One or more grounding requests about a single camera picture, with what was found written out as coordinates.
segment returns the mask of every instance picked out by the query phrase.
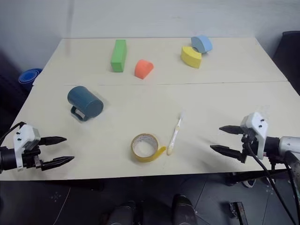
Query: wall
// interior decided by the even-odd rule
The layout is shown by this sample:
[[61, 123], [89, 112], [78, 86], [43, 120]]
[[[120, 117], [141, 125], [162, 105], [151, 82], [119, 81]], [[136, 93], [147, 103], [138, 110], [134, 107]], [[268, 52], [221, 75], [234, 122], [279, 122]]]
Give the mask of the wall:
[[300, 30], [300, 0], [0, 0], [0, 50], [21, 70], [43, 67], [60, 39], [255, 36], [272, 56]]

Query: orange block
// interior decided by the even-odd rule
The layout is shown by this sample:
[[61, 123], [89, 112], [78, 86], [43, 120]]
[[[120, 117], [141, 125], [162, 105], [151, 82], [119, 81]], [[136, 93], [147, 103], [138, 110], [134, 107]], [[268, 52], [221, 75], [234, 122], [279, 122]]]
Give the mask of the orange block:
[[139, 60], [135, 66], [135, 76], [144, 79], [153, 68], [154, 66], [151, 62]]

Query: yellow tape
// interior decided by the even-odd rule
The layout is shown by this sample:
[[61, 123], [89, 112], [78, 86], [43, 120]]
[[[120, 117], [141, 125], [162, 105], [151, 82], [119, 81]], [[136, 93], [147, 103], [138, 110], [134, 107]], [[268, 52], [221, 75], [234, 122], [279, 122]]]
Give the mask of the yellow tape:
[[[148, 157], [141, 157], [141, 156], [137, 155], [135, 152], [135, 146], [139, 142], [147, 142], [154, 149], [156, 149], [156, 152], [153, 155], [148, 156]], [[132, 140], [130, 147], [131, 147], [131, 151], [132, 151], [133, 155], [135, 156], [135, 158], [142, 163], [148, 163], [148, 162], [151, 162], [151, 161], [157, 159], [166, 150], [165, 146], [158, 149], [158, 140], [156, 139], [155, 136], [150, 135], [150, 134], [140, 134], [140, 135], [136, 136]]]

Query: yellow block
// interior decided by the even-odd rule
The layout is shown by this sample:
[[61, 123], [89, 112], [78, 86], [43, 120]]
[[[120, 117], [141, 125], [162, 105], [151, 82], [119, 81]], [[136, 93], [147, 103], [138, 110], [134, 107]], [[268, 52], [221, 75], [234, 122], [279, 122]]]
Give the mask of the yellow block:
[[181, 59], [188, 64], [190, 67], [199, 68], [202, 55], [199, 52], [196, 52], [190, 46], [183, 46], [181, 49]]

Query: floor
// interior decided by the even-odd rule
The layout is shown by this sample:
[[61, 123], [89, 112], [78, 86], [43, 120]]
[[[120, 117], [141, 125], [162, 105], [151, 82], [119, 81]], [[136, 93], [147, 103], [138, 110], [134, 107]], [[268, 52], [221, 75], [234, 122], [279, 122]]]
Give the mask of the floor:
[[[56, 225], [99, 225], [103, 215], [115, 206], [135, 200], [151, 207], [151, 210], [145, 210], [145, 222], [169, 225], [170, 206], [177, 193], [190, 199], [199, 225], [238, 225], [238, 220], [229, 212], [229, 202], [236, 201], [243, 202], [250, 225], [292, 224], [267, 183], [258, 180], [253, 188], [240, 183], [227, 186], [225, 176], [134, 177], [82, 180], [79, 184], [71, 181], [0, 181], [0, 224], [53, 225], [58, 218]], [[93, 190], [84, 186], [87, 182]], [[296, 218], [290, 183], [279, 179], [276, 185]]]

